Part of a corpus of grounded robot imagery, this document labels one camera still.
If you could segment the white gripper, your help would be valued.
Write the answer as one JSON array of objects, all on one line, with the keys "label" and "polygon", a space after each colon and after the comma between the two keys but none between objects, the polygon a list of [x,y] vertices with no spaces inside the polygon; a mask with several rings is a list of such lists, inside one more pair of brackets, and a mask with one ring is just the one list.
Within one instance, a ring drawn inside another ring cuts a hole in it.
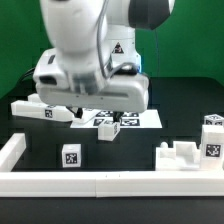
[{"label": "white gripper", "polygon": [[78,94],[37,84],[36,90],[42,102],[66,107],[75,118],[81,119],[82,108],[116,111],[113,121],[119,122],[122,112],[144,112],[149,102],[149,79],[141,74],[135,76],[114,75],[109,84],[95,94]]}]

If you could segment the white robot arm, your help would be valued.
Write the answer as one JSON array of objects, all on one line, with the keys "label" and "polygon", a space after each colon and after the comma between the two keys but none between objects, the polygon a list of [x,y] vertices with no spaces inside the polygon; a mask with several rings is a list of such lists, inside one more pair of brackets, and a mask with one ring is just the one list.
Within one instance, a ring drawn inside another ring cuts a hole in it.
[{"label": "white robot arm", "polygon": [[114,26],[153,30],[171,15],[175,0],[39,0],[52,48],[33,79],[40,99],[67,108],[145,111],[149,79],[129,60],[114,62]]}]

